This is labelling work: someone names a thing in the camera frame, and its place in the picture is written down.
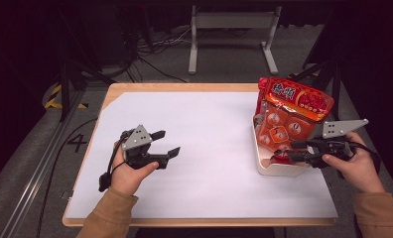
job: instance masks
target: hand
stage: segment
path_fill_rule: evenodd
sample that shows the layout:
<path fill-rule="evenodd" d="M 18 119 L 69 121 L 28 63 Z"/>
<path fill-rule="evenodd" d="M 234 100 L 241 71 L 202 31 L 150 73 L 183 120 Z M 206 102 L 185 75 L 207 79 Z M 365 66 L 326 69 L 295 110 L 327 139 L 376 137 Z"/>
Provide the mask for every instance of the hand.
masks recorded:
<path fill-rule="evenodd" d="M 349 132 L 346 137 L 348 141 L 364 145 L 363 140 L 357 133 Z M 341 160 L 332 155 L 323 155 L 323 160 L 331 167 L 341 171 L 345 180 L 360 192 L 385 192 L 368 152 L 356 148 L 354 156 L 349 161 Z"/>
<path fill-rule="evenodd" d="M 119 147 L 113 160 L 112 168 L 115 168 L 121 163 L 123 164 L 112 174 L 111 187 L 125 195 L 133 195 L 138 190 L 141 181 L 159 166 L 159 163 L 153 162 L 139 170 L 134 170 L 124 163 L 122 148 Z"/>

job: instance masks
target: table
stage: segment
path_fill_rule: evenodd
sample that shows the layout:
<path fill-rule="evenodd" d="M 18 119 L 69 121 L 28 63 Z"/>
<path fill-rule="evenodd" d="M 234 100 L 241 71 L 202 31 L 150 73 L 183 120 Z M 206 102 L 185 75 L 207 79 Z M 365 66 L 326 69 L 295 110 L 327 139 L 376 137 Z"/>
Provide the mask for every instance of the table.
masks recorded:
<path fill-rule="evenodd" d="M 119 128 L 137 122 L 144 122 L 150 133 L 166 130 L 166 137 L 154 142 L 150 153 L 154 149 L 166 153 L 177 146 L 181 151 L 165 170 L 155 171 L 141 184 L 131 226 L 333 225 L 337 214 L 320 170 L 311 168 L 296 178 L 257 172 L 251 131 L 256 99 L 256 83 L 112 84 L 64 225 L 82 225 L 102 196 L 97 181 L 109 156 L 101 158 L 111 154 Z M 184 108 L 183 103 L 191 105 Z"/>

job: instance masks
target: white metal frame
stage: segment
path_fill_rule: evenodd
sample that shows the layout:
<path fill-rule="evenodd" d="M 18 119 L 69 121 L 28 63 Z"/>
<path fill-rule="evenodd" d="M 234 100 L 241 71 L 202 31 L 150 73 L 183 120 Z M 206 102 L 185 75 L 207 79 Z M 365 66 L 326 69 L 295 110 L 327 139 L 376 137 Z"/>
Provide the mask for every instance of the white metal frame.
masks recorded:
<path fill-rule="evenodd" d="M 266 28 L 269 36 L 266 42 L 261 42 L 262 50 L 271 74 L 277 74 L 278 69 L 271 54 L 271 44 L 280 18 L 281 7 L 274 12 L 197 12 L 193 6 L 192 12 L 192 45 L 189 73 L 197 73 L 197 29 L 198 28 Z"/>

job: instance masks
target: brown sleeve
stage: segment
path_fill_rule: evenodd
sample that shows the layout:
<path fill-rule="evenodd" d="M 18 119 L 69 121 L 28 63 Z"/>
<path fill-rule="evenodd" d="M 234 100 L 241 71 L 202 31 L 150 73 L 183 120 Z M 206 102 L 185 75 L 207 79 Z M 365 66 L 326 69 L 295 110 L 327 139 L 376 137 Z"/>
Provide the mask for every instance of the brown sleeve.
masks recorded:
<path fill-rule="evenodd" d="M 390 193 L 357 193 L 354 212 L 364 238 L 393 237 L 393 197 Z"/>
<path fill-rule="evenodd" d="M 131 222 L 131 210 L 138 197 L 127 196 L 109 188 L 87 216 L 77 237 L 125 238 Z"/>

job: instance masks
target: white paper sheet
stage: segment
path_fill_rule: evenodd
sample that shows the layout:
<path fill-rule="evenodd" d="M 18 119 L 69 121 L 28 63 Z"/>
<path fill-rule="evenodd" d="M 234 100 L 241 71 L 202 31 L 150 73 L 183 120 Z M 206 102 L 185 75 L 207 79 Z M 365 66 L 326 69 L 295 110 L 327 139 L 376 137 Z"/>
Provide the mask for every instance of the white paper sheet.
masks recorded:
<path fill-rule="evenodd" d="M 181 147 L 165 170 L 146 178 L 134 218 L 335 218 L 320 170 L 296 178 L 258 173 L 251 118 L 255 92 L 127 92 L 101 112 L 65 218 L 85 218 L 103 193 L 113 143 L 143 124 L 166 130 L 152 154 Z"/>

